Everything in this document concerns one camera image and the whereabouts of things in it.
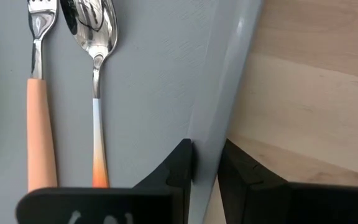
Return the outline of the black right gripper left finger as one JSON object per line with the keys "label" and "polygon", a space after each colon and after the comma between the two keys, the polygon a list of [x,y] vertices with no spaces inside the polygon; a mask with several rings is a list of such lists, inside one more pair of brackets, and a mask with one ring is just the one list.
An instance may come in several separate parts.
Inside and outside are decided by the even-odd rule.
{"label": "black right gripper left finger", "polygon": [[16,207],[18,224],[187,223],[193,144],[183,139],[132,188],[49,187]]}

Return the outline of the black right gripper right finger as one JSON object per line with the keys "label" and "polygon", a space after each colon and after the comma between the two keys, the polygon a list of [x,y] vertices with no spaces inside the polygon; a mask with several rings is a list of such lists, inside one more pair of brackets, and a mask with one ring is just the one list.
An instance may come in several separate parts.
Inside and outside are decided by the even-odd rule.
{"label": "black right gripper right finger", "polygon": [[289,182],[226,141],[218,182],[227,223],[358,223],[358,187]]}

